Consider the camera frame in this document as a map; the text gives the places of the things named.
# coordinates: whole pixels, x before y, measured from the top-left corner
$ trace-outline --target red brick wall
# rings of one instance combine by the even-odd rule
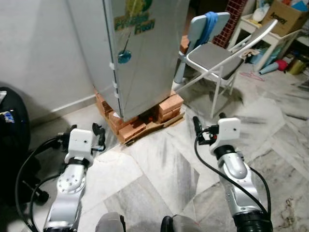
[[[226,48],[233,34],[237,22],[241,16],[242,10],[245,7],[247,0],[229,0],[225,11],[231,14],[226,26],[222,32],[213,39],[213,43]]]

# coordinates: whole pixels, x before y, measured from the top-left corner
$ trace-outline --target refrigerator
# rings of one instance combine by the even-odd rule
[[[94,87],[127,121],[170,95],[189,0],[68,0]]]

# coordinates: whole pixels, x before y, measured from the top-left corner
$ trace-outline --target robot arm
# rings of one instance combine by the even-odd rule
[[[257,202],[260,202],[258,191],[252,182],[250,167],[243,161],[241,153],[235,152],[233,143],[240,135],[240,120],[237,118],[225,118],[220,115],[218,125],[206,129],[209,133],[209,140],[199,139],[200,145],[210,144],[210,152],[218,160],[218,167],[221,173],[229,180],[236,182],[249,192]],[[196,133],[200,135],[203,131],[197,117],[193,119]],[[225,188],[225,197],[230,213],[238,232],[272,232],[270,215],[261,208],[251,197],[226,178],[220,176]]]
[[[48,213],[44,232],[75,232],[81,213],[86,172],[93,164],[92,132],[74,129],[70,133],[67,167],[57,181],[57,197]]]

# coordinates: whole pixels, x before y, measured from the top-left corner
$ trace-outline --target white wall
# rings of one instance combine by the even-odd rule
[[[256,7],[256,0],[248,0],[245,5],[245,8],[243,8],[241,15],[252,14],[255,11],[255,7]]]
[[[66,0],[0,0],[0,85],[31,119],[93,94]]]

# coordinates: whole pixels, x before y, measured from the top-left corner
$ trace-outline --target chair backrest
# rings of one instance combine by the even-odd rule
[[[218,21],[209,36],[209,41],[211,41],[216,35],[220,34],[230,18],[230,13],[228,12],[219,12],[217,14]],[[206,21],[207,17],[205,15],[196,16],[191,20],[188,32],[188,39],[191,43],[195,44],[196,41],[199,40],[204,30]]]
[[[267,22],[265,25],[257,29],[254,33],[251,34],[248,41],[243,45],[237,52],[231,53],[231,56],[229,56],[227,59],[221,61],[216,66],[212,67],[209,71],[215,71],[221,66],[225,65],[226,63],[230,62],[233,58],[241,55],[244,51],[248,50],[249,48],[256,45],[259,41],[261,41],[270,31],[276,26],[276,23],[278,20],[273,19]]]

